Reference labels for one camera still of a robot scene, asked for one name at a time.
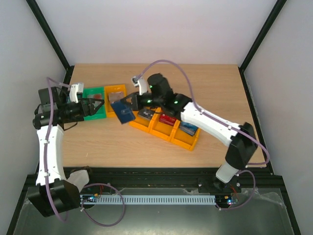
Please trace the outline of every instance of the white wall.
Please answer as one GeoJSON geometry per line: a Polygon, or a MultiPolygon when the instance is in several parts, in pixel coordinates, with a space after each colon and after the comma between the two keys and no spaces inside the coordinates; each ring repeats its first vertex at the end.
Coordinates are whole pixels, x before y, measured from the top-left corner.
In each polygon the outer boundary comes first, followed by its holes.
{"type": "Polygon", "coordinates": [[[241,64],[276,0],[37,0],[70,64],[241,64]]]}
{"type": "Polygon", "coordinates": [[[287,1],[246,71],[276,174],[313,231],[313,1],[287,1]]]}
{"type": "Polygon", "coordinates": [[[0,2],[0,234],[6,234],[28,173],[39,160],[32,125],[45,78],[61,63],[24,0],[0,2]]]}

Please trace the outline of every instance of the wooden tabletop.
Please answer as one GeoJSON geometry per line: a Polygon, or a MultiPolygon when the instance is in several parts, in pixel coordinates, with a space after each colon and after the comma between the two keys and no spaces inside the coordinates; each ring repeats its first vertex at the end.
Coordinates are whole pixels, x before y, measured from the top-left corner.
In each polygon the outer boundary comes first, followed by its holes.
{"type": "MultiPolygon", "coordinates": [[[[84,82],[85,88],[125,84],[127,94],[137,91],[131,78],[144,64],[78,64],[71,83],[84,82]]],[[[239,124],[253,123],[246,94],[236,65],[181,65],[188,74],[196,101],[205,109],[239,124]]],[[[147,71],[147,79],[162,73],[173,91],[190,96],[187,83],[173,66],[160,64],[147,71]]],[[[64,166],[93,167],[219,167],[227,147],[201,131],[193,151],[164,141],[116,117],[79,122],[65,131],[64,166]]],[[[263,162],[260,148],[251,162],[263,162]]]]}

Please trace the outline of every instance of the purple hose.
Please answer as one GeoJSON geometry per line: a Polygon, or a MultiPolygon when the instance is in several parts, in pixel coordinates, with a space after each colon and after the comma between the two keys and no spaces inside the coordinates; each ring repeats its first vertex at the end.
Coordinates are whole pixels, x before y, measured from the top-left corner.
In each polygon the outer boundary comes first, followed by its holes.
{"type": "Polygon", "coordinates": [[[252,188],[252,192],[251,192],[251,195],[250,197],[244,202],[242,203],[241,205],[237,206],[237,207],[232,207],[232,208],[220,208],[219,205],[216,204],[216,207],[220,210],[220,211],[229,211],[229,210],[234,210],[234,209],[239,209],[240,207],[243,207],[245,204],[247,204],[252,198],[253,198],[253,195],[254,195],[254,192],[255,192],[255,177],[253,175],[253,173],[249,170],[241,170],[239,171],[237,174],[242,174],[242,173],[245,173],[245,172],[248,172],[251,176],[252,176],[252,179],[253,179],[253,188],[252,188]]]}
{"type": "MultiPolygon", "coordinates": [[[[190,80],[189,80],[187,74],[185,73],[185,71],[184,71],[178,64],[176,64],[176,63],[174,63],[174,62],[172,62],[172,61],[170,61],[170,60],[157,60],[157,61],[154,61],[153,63],[151,63],[148,67],[146,67],[146,68],[144,69],[144,71],[142,71],[142,73],[141,73],[140,75],[138,75],[137,77],[138,77],[138,78],[141,78],[141,77],[143,76],[143,74],[144,74],[149,68],[151,68],[153,65],[155,65],[155,64],[157,64],[157,63],[168,63],[168,64],[171,64],[171,65],[174,65],[174,66],[183,74],[183,76],[186,78],[186,81],[187,81],[188,86],[189,86],[191,98],[192,98],[192,100],[193,100],[193,103],[194,103],[195,108],[196,108],[200,113],[202,113],[202,114],[204,114],[206,117],[208,117],[208,118],[210,118],[210,119],[216,121],[217,123],[219,123],[219,124],[221,124],[221,125],[223,125],[223,126],[225,126],[225,127],[228,127],[228,126],[229,126],[227,123],[224,123],[224,122],[218,120],[217,118],[215,118],[214,116],[208,114],[207,112],[205,112],[204,110],[202,110],[202,109],[198,106],[198,104],[196,103],[196,99],[195,99],[193,90],[192,90],[191,82],[190,82],[190,80]]],[[[259,141],[257,141],[255,138],[253,138],[252,136],[248,135],[247,133],[241,131],[240,129],[237,129],[237,128],[232,127],[232,126],[231,126],[231,129],[234,130],[234,131],[236,131],[236,132],[238,132],[239,134],[241,134],[241,135],[247,137],[249,140],[251,140],[252,142],[254,142],[255,144],[257,144],[258,146],[260,146],[260,148],[261,148],[261,149],[265,152],[265,154],[266,154],[266,160],[265,160],[265,162],[263,162],[263,163],[248,163],[248,165],[265,165],[265,164],[269,163],[269,152],[268,152],[268,150],[267,150],[259,141]]]]}
{"type": "Polygon", "coordinates": [[[84,188],[89,188],[89,187],[92,187],[92,186],[100,186],[100,185],[106,186],[106,187],[109,187],[109,188],[112,188],[112,189],[121,197],[121,200],[122,200],[122,203],[123,203],[123,212],[121,213],[120,218],[119,218],[115,223],[112,223],[112,224],[101,224],[101,223],[95,221],[95,220],[87,213],[87,211],[85,210],[85,208],[84,208],[84,202],[85,202],[86,200],[84,200],[84,201],[82,202],[82,209],[83,209],[83,212],[87,215],[87,217],[88,217],[93,223],[95,223],[96,225],[99,225],[99,226],[102,226],[102,227],[111,227],[111,226],[114,226],[114,225],[118,224],[119,222],[121,222],[121,220],[122,220],[123,217],[124,217],[124,214],[125,214],[125,202],[124,202],[124,198],[123,198],[122,194],[121,194],[116,188],[114,188],[114,187],[111,186],[111,185],[107,185],[107,184],[103,184],[103,183],[96,183],[96,184],[85,185],[84,188]]]}
{"type": "MultiPolygon", "coordinates": [[[[49,98],[50,98],[50,119],[49,119],[49,125],[48,125],[48,130],[47,130],[47,134],[45,136],[45,140],[48,142],[49,141],[49,135],[50,135],[50,132],[51,132],[51,127],[52,127],[52,122],[53,122],[53,95],[52,95],[52,89],[51,89],[51,85],[50,85],[50,81],[56,83],[56,84],[63,84],[63,83],[58,83],[56,81],[54,81],[53,79],[47,77],[47,83],[48,83],[48,91],[49,91],[49,98]]],[[[44,145],[44,170],[45,170],[45,173],[48,173],[48,159],[47,159],[47,152],[48,152],[48,143],[45,143],[44,145]]],[[[49,199],[49,203],[52,207],[52,210],[53,212],[55,213],[55,215],[57,216],[57,218],[62,221],[62,222],[66,222],[67,220],[67,217],[68,217],[68,212],[66,212],[66,215],[65,215],[65,219],[63,219],[57,208],[55,207],[54,203],[53,203],[53,199],[52,199],[52,196],[51,196],[51,192],[50,192],[50,188],[49,188],[49,176],[46,175],[45,176],[45,189],[47,191],[47,196],[48,196],[48,199],[49,199]]]]}

